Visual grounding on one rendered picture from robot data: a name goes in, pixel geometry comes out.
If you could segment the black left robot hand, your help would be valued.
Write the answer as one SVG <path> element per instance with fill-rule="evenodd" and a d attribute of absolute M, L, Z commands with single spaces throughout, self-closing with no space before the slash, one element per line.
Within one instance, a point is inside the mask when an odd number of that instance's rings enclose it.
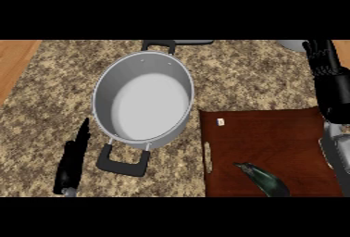
<path fill-rule="evenodd" d="M 82 158 L 89 138 L 88 118 L 84 119 L 73 140 L 64 142 L 63 156 L 58 162 L 53 193 L 63 194 L 63 188 L 73 188 L 78 191 L 82 175 Z"/>

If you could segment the dark green eggplant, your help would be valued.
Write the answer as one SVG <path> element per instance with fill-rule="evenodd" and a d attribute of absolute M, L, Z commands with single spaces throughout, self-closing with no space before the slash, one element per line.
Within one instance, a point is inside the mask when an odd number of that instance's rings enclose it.
<path fill-rule="evenodd" d="M 231 163 L 246 174 L 249 180 L 267 197 L 289 197 L 290 193 L 281 180 L 249 162 Z"/>

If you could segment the grey flat object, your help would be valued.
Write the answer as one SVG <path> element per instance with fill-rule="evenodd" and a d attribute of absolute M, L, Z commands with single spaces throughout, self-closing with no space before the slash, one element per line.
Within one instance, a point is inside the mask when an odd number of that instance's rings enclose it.
<path fill-rule="evenodd" d="M 212 42 L 213 40 L 174 40 L 175 45 L 203 45 Z"/>

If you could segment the dark brown wooden tray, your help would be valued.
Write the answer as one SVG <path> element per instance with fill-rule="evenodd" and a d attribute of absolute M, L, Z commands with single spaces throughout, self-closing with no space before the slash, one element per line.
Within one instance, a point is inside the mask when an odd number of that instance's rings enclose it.
<path fill-rule="evenodd" d="M 339 196 L 335 172 L 318 146 L 321 114 L 315 107 L 290 110 L 199 113 L 205 195 L 264 193 L 233 165 L 249 162 L 284 183 L 290 195 Z"/>

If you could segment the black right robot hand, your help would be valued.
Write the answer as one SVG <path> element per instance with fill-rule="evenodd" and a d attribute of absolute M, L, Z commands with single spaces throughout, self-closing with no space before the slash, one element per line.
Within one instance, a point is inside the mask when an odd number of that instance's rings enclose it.
<path fill-rule="evenodd" d="M 340 65 L 330 40 L 305 40 L 302 47 L 321 116 L 330 123 L 350 124 L 350 69 Z"/>

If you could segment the grey round object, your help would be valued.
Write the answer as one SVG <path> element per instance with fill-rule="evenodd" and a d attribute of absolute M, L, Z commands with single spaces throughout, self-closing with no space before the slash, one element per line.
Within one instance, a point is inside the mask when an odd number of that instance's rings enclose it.
<path fill-rule="evenodd" d="M 295 52 L 304 51 L 302 42 L 304 40 L 277 40 L 278 45 Z"/>

